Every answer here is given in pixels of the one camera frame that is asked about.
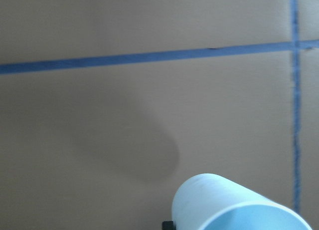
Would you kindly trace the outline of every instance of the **floor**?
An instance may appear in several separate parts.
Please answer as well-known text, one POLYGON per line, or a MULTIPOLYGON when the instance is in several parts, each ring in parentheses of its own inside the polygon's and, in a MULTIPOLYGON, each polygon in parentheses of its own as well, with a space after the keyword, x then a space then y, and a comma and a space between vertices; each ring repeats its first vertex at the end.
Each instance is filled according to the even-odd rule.
POLYGON ((1 229, 160 229, 199 173, 319 229, 318 3, 0 0, 1 229))

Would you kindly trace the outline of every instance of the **black object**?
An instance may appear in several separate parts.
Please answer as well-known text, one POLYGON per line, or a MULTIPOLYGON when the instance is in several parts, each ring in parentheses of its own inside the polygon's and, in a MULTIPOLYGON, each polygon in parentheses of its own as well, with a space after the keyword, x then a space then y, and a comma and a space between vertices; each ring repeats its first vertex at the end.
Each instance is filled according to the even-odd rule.
POLYGON ((176 230, 173 221, 165 221, 161 224, 161 230, 176 230))

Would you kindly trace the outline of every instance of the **plastic cup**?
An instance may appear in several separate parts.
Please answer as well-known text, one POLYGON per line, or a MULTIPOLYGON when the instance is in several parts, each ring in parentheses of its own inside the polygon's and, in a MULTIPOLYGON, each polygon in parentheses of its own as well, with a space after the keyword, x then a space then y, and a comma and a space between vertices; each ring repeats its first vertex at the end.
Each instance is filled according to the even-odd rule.
POLYGON ((215 174, 179 187, 172 220, 176 230, 311 230, 291 209, 215 174))

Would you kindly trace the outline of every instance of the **white cup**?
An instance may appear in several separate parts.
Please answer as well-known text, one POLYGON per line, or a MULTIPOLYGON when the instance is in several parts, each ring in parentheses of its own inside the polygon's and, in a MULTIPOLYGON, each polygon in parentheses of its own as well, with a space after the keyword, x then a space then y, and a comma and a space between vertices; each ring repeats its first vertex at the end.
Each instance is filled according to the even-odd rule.
POLYGON ((172 220, 176 230, 311 230, 291 209, 215 174, 179 187, 172 220))

